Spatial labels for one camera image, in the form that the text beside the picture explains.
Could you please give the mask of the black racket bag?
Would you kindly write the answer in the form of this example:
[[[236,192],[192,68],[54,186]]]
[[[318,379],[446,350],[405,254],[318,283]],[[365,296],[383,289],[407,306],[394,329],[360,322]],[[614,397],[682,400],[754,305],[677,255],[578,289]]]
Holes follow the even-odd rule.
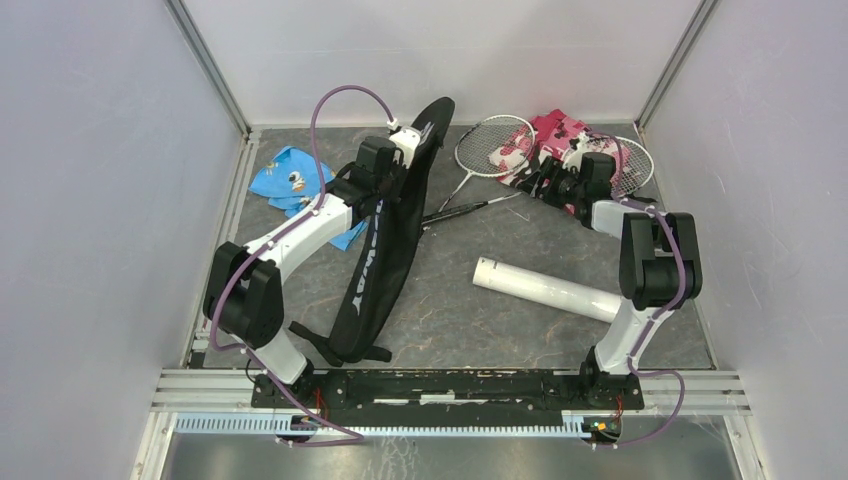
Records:
[[[365,245],[330,334],[315,334],[298,322],[290,331],[309,341],[333,367],[362,360],[388,362],[391,352],[375,345],[409,276],[418,248],[431,168],[453,118],[455,102],[441,97],[412,122],[423,142],[399,198],[382,204],[369,221]]]

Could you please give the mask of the white shuttlecock tube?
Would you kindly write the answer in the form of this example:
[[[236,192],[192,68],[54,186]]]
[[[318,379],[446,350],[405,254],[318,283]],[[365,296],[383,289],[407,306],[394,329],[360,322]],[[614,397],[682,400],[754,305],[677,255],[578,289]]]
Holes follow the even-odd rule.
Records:
[[[622,300],[619,295],[480,257],[472,283],[558,310],[612,323]]]

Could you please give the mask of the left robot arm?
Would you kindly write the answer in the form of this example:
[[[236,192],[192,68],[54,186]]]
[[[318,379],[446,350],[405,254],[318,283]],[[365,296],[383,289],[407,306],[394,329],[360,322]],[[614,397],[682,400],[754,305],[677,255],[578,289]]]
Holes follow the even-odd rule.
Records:
[[[388,138],[368,137],[306,208],[245,245],[225,242],[213,256],[202,312],[236,339],[277,379],[275,392],[290,407],[314,394],[304,374],[310,361],[285,332],[283,284],[332,238],[361,221],[376,222],[401,187],[421,143],[419,131],[403,127]]]

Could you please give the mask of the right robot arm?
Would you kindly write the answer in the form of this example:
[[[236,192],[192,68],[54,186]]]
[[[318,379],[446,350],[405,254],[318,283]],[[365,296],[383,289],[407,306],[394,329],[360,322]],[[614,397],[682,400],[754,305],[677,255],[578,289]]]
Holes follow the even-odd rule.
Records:
[[[696,297],[703,283],[693,216],[663,213],[620,194],[623,180],[613,156],[589,152],[576,167],[548,157],[518,185],[550,206],[572,207],[584,227],[620,242],[622,302],[607,334],[581,364],[577,382],[580,400],[591,408],[637,388],[639,358],[656,329]]]

